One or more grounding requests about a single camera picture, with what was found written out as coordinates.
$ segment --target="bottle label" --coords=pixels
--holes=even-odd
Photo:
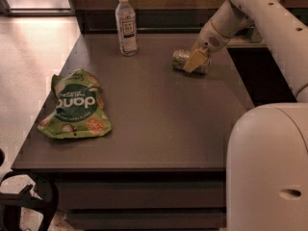
[[[125,51],[133,51],[137,49],[135,35],[135,21],[122,21],[123,47]]]

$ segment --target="snack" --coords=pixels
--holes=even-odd
[[[100,137],[111,131],[100,96],[100,84],[84,69],[74,70],[66,77],[54,75],[52,91],[56,109],[38,125],[49,138]]]
[[[179,49],[173,52],[172,66],[188,73],[206,74],[211,64],[211,55],[207,50],[188,51]]]

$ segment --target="white robot body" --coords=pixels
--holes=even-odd
[[[308,104],[246,113],[227,155],[228,231],[306,231]]]

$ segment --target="black chair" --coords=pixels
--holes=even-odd
[[[47,231],[58,207],[58,190],[56,186],[44,177],[21,171],[10,171],[2,179],[2,183],[18,175],[29,176],[36,184],[25,186],[20,193],[0,192],[0,230],[22,231],[20,229],[21,208],[37,211],[43,215],[38,231]],[[39,198],[30,195],[30,190],[34,188]]]

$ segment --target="table drawer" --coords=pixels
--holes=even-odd
[[[224,182],[62,182],[57,187],[60,209],[225,207]]]
[[[75,211],[65,215],[75,229],[192,230],[225,226],[225,213],[214,210]]]

